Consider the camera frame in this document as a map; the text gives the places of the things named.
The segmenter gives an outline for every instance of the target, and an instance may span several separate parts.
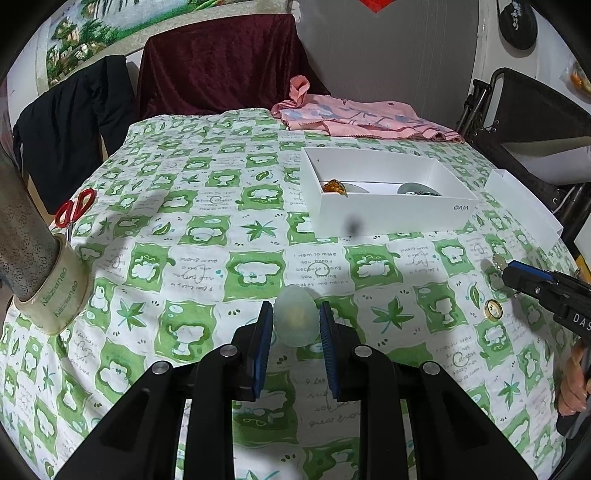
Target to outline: packing tape roll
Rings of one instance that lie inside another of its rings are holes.
[[[60,244],[53,270],[33,297],[14,299],[18,310],[48,335],[64,330],[80,313],[89,283],[89,271],[61,233],[54,235]]]

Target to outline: metal pole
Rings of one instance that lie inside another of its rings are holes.
[[[27,301],[51,273],[58,253],[59,243],[0,148],[0,277],[19,300]]]

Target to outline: scissors handle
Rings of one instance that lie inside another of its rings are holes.
[[[54,220],[56,222],[56,226],[59,228],[66,228],[70,225],[70,221],[72,218],[72,210],[74,209],[74,202],[68,200],[64,203],[60,209],[57,211]]]
[[[73,222],[80,220],[88,209],[92,206],[96,199],[95,189],[82,190],[76,200],[76,206],[72,200],[68,200],[57,211],[54,219],[59,228],[66,228]]]
[[[78,220],[80,220],[80,217],[84,215],[90,207],[92,207],[92,204],[95,202],[95,199],[95,189],[82,190],[78,195],[78,200],[76,201],[76,207],[74,208],[74,213],[72,214],[71,221],[77,222]]]

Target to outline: plastic egg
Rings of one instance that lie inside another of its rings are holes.
[[[288,285],[279,292],[273,307],[273,324],[279,339],[287,346],[315,343],[320,334],[318,308],[305,289]]]

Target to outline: amber object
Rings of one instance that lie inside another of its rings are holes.
[[[322,187],[323,192],[336,192],[340,193],[341,195],[347,196],[347,190],[345,189],[345,185],[343,185],[338,180],[332,179],[330,182],[324,184]]]

